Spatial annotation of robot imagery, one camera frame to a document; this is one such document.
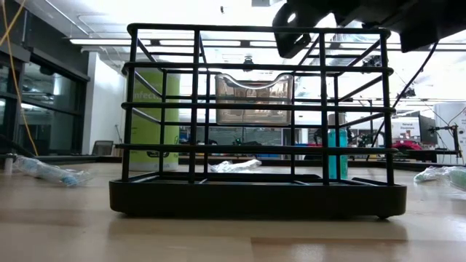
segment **wooden table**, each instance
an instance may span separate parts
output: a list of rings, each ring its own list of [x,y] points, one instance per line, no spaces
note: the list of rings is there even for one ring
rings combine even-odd
[[[466,192],[415,186],[413,172],[396,171],[395,181],[408,185],[408,210],[388,221],[199,221],[126,218],[108,206],[119,164],[71,167],[96,177],[63,188],[0,176],[1,261],[466,261]],[[350,177],[382,180],[383,173],[349,169]]]

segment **trash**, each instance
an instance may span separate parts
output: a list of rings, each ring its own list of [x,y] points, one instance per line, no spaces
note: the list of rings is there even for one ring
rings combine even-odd
[[[244,163],[233,164],[231,161],[223,161],[220,164],[210,166],[212,172],[251,172],[253,168],[260,166],[262,162],[253,159]]]
[[[18,156],[14,166],[27,175],[65,186],[80,186],[92,179],[91,174],[86,171],[64,170],[25,156]]]
[[[415,183],[432,180],[466,191],[466,167],[428,167],[414,177]]]

